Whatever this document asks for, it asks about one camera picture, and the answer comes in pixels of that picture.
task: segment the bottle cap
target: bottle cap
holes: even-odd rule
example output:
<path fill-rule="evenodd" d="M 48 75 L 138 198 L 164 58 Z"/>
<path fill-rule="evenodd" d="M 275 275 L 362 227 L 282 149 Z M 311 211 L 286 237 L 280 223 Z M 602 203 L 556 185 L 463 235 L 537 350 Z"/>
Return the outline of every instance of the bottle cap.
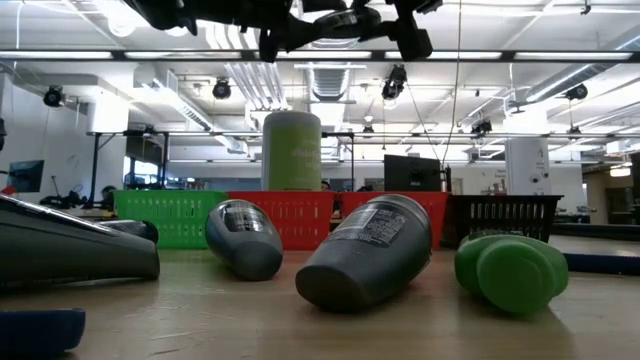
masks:
<path fill-rule="evenodd" d="M 554 295 L 551 263 L 522 242 L 502 240 L 488 246 L 478 258 L 476 270 L 485 297 L 507 312 L 533 313 Z"/>

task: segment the blue object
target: blue object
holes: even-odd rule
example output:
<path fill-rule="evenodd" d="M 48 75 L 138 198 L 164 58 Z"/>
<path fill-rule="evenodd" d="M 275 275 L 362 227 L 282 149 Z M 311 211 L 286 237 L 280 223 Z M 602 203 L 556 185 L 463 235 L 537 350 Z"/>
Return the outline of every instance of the blue object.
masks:
<path fill-rule="evenodd" d="M 640 275 L 640 257 L 592 255 L 592 254 L 564 254 L 569 265 L 569 271 Z"/>
<path fill-rule="evenodd" d="M 0 358 L 63 353 L 78 346 L 84 325 L 82 309 L 0 312 Z"/>

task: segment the bottle label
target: bottle label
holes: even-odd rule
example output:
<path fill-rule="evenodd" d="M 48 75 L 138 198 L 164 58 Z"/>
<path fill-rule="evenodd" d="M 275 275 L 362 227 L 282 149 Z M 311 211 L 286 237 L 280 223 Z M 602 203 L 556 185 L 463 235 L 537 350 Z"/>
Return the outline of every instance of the bottle label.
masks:
<path fill-rule="evenodd" d="M 232 203 L 220 210 L 222 221 L 231 232 L 254 231 L 274 234 L 267 216 L 251 204 Z"/>
<path fill-rule="evenodd" d="M 357 240 L 388 248 L 398 237 L 407 218 L 389 209 L 363 209 L 349 215 L 327 241 Z"/>

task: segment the white cylinder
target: white cylinder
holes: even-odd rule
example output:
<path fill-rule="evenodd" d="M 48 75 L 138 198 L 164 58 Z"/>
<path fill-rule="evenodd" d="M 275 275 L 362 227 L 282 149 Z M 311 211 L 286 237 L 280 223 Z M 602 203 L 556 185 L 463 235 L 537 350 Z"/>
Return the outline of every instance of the white cylinder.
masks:
<path fill-rule="evenodd" d="M 320 190 L 322 126 L 298 111 L 274 112 L 262 130 L 262 189 Z"/>

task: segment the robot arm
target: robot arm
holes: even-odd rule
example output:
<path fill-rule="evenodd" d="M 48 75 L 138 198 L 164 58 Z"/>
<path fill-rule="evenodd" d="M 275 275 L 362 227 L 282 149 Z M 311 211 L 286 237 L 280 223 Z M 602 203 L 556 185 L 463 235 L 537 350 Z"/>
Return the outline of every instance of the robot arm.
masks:
<path fill-rule="evenodd" d="M 332 10 L 308 23 L 289 12 L 293 0 L 124 0 L 159 30 L 186 27 L 197 35 L 196 20 L 258 28 L 260 58 L 274 62 L 279 50 L 292 51 L 321 38 L 358 38 L 367 41 L 388 37 L 398 43 L 404 61 L 428 57 L 433 51 L 426 30 L 418 29 L 413 12 L 429 13 L 442 0 L 385 0 L 398 13 L 395 21 L 380 21 L 367 7 L 369 0 L 354 0 L 347 8 L 342 0 L 302 0 L 303 11 Z"/>

